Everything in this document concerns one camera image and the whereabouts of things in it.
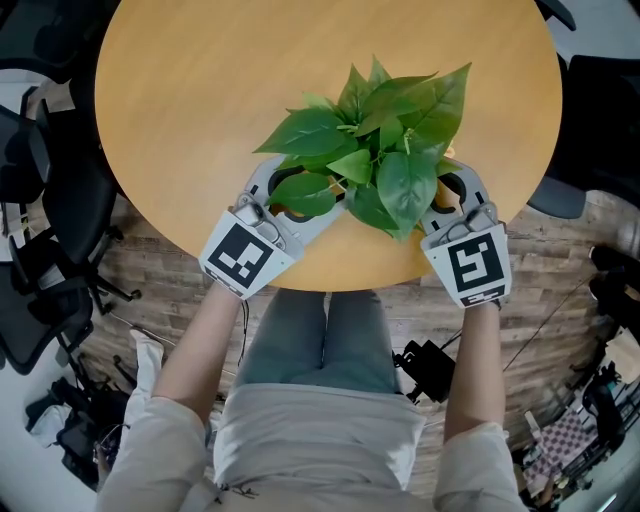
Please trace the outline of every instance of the office chair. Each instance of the office chair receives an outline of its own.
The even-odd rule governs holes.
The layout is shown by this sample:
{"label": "office chair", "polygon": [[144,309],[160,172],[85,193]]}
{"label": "office chair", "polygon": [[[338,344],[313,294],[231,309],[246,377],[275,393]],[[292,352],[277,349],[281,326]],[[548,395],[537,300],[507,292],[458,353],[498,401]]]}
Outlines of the office chair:
{"label": "office chair", "polygon": [[536,5],[545,20],[556,17],[558,21],[572,32],[576,29],[576,21],[573,19],[569,9],[567,9],[560,0],[536,0]]}
{"label": "office chair", "polygon": [[27,375],[52,340],[71,352],[86,339],[93,331],[93,305],[81,278],[25,295],[18,291],[20,281],[12,263],[0,263],[0,351]]}
{"label": "office chair", "polygon": [[[103,304],[101,290],[127,302],[139,299],[139,290],[128,294],[98,274],[110,243],[122,240],[122,233],[109,225],[117,187],[104,153],[75,111],[50,114],[44,101],[37,109],[35,133],[31,141],[41,141],[37,147],[44,150],[40,154],[48,157],[36,158],[36,165],[45,181],[42,206],[50,224],[36,239],[56,237],[67,258],[59,265],[60,271],[67,279],[81,276],[86,280],[100,314],[112,309],[111,304]],[[35,254],[32,267],[43,266],[37,260],[44,252],[31,252]]]}
{"label": "office chair", "polygon": [[0,69],[67,82],[89,45],[104,37],[115,0],[3,0]]}
{"label": "office chair", "polygon": [[32,203],[44,185],[29,148],[33,121],[0,105],[0,202]]}
{"label": "office chair", "polygon": [[640,60],[576,56],[561,77],[558,142],[529,206],[578,218],[602,190],[640,207]]}

